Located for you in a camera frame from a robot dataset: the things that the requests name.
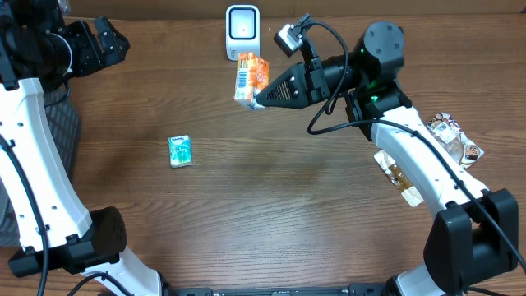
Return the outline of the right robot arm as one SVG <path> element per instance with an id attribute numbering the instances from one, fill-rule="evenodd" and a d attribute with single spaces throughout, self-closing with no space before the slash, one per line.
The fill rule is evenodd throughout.
<path id="1" fill-rule="evenodd" d="M 354 49 L 321 59 L 308 39 L 315 22 L 304 16 L 275 34 L 287 55 L 303 60 L 263 89 L 265 107 L 331 113 L 344 98 L 347 124 L 385 151 L 421 194 L 433 218 L 422 263 L 384 284 L 352 284 L 351 294 L 461 295 L 484 280 L 524 266 L 519 253 L 519 206 L 505 190 L 493 192 L 454 161 L 427 130 L 398 74 L 404 65 L 404 32 L 378 21 Z"/>

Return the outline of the orange tissue pack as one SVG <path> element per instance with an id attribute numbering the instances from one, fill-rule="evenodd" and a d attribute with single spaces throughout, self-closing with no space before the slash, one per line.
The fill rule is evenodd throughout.
<path id="1" fill-rule="evenodd" d="M 264 106 L 256 101 L 256 96 L 269 85 L 270 64 L 255 53 L 238 55 L 237 76 L 233 99 L 241 106 L 257 110 Z"/>

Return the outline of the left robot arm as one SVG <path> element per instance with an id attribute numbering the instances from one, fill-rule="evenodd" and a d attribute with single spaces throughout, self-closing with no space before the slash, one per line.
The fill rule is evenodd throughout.
<path id="1" fill-rule="evenodd" d="M 1 179 L 20 234 L 16 277 L 63 269 L 116 295 L 173 293 L 127 246 L 118 209 L 83 205 L 46 116 L 45 94 L 122 62 L 129 47 L 106 17 L 66 24 L 57 1 L 1 4 Z"/>

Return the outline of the beige paper pouch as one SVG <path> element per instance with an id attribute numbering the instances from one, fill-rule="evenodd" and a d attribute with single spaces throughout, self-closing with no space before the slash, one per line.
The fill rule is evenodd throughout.
<path id="1" fill-rule="evenodd" d="M 466 136 L 448 113 L 437 113 L 428 121 L 427 130 L 463 169 L 469 168 L 484 155 L 484 151 Z M 423 202 L 419 191 L 390 155 L 380 150 L 374 154 L 374 159 L 411 207 Z"/>

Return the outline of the blue white package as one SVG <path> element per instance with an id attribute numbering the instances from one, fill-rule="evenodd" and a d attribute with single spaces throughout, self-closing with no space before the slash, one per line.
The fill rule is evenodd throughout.
<path id="1" fill-rule="evenodd" d="M 168 150 L 173 169 L 192 165 L 191 138 L 188 135 L 170 137 Z"/>

